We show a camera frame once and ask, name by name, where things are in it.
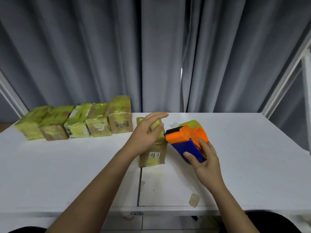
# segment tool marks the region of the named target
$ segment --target finger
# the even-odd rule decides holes
[[[196,170],[198,167],[200,167],[201,164],[199,163],[199,161],[196,159],[195,156],[193,156],[189,152],[184,152],[184,156],[187,158],[187,160],[189,160],[189,162],[193,166],[194,170]]]
[[[143,122],[146,124],[147,128],[149,129],[156,121],[162,118],[166,118],[167,116],[169,116],[168,113],[160,113],[160,114],[152,115],[147,119],[145,118]]]
[[[215,148],[213,147],[212,143],[208,142],[207,144],[208,144],[209,147],[212,149],[213,153],[214,153],[215,155],[217,155],[216,150],[215,150]]]
[[[161,131],[163,131],[163,128],[164,128],[164,123],[159,123],[155,128],[154,128],[154,130],[151,132],[151,136],[153,136],[153,138],[154,138],[154,140],[156,140],[158,137],[159,137],[159,135],[160,135],[160,133],[161,133]]]
[[[157,115],[157,114],[162,114],[162,113],[166,113],[166,112],[154,112],[154,113],[150,113],[148,114],[145,119],[150,118],[151,116]]]
[[[212,149],[209,147],[209,145],[205,141],[199,138],[199,143],[205,152],[206,159],[209,159],[211,156],[215,155]]]

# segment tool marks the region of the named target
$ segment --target white table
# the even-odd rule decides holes
[[[145,113],[133,113],[136,117]],[[311,211],[311,157],[261,114],[170,113],[170,125],[196,119],[218,152],[223,178],[243,209]],[[26,141],[14,127],[0,133],[0,216],[59,215],[131,133],[64,141]],[[165,164],[142,169],[135,160],[110,214],[200,215],[217,211],[192,167],[169,145]],[[199,194],[199,206],[188,202]]]
[[[225,184],[244,210],[310,212],[311,156],[259,113],[171,113],[172,124],[197,120],[217,151]],[[139,206],[158,214],[216,211],[211,194],[169,145],[165,164],[142,169]],[[189,206],[192,193],[198,207]]]

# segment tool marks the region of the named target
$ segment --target barcode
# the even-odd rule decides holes
[[[115,122],[115,126],[116,126],[117,128],[128,127],[128,121],[125,121],[124,123],[117,123],[117,122]]]

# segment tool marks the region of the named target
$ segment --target orange plastic part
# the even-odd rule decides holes
[[[186,142],[189,141],[190,138],[192,139],[192,142],[196,145],[196,147],[198,147],[200,150],[202,150],[202,147],[199,143],[198,138],[201,138],[206,143],[208,142],[208,137],[201,127],[196,127],[195,129],[192,129],[187,125],[180,128],[179,131],[167,134],[165,136],[165,139],[170,144]]]

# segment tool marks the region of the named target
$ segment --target small package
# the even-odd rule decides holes
[[[106,114],[112,133],[132,132],[132,109],[130,96],[112,98]]]
[[[86,118],[86,124],[92,137],[111,136],[108,115],[106,114],[109,103],[93,104],[89,115]]]
[[[137,125],[143,120],[143,117],[138,117],[136,119]],[[149,132],[151,132],[155,127],[161,123],[161,119],[156,121],[152,126]],[[167,150],[167,141],[164,137],[165,130],[163,129],[155,141],[155,143],[148,149],[145,153],[139,156],[138,165],[140,168],[147,167],[147,166],[155,166],[158,164],[165,163],[165,156]]]
[[[68,119],[74,107],[74,105],[58,106],[45,117],[39,128],[47,141],[67,140],[69,138],[64,129],[64,123]]]
[[[86,118],[92,107],[91,103],[78,104],[69,115],[64,128],[70,138],[89,137],[90,133],[86,125]]]
[[[52,109],[52,105],[33,108],[15,124],[16,129],[23,133],[27,140],[43,138],[39,125]]]

